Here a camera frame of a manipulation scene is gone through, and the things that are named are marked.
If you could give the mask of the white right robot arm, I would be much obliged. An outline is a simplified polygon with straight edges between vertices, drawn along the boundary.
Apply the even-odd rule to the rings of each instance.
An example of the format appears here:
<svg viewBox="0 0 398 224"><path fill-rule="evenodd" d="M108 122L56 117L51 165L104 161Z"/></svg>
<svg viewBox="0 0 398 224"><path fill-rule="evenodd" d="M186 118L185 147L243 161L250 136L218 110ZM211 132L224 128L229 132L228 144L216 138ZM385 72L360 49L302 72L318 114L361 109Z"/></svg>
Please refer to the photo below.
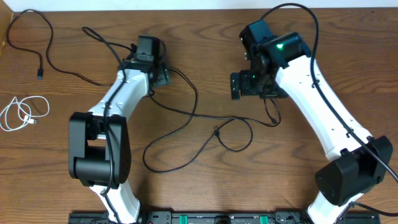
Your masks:
<svg viewBox="0 0 398 224"><path fill-rule="evenodd" d="M380 184L393 148L372 137L348 112L322 75L308 45L296 32L272 33L263 20L239 35L251 65L232 73L231 97L289 97L317 135L328 164L315 174L319 192L307 208L310 223L336 223L357 199Z"/></svg>

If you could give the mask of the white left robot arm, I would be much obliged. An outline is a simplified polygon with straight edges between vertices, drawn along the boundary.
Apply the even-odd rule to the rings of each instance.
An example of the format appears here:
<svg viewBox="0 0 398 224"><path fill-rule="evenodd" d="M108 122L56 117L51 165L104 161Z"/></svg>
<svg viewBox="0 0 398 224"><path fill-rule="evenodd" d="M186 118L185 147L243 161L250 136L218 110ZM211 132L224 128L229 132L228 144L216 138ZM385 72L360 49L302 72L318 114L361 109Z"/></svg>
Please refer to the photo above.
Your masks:
<svg viewBox="0 0 398 224"><path fill-rule="evenodd" d="M114 223L139 219L141 204L127 180L131 169L127 122L151 89L169 83L165 56L162 40L139 36L105 96L69 120L69 174L101 198L108 220Z"/></svg>

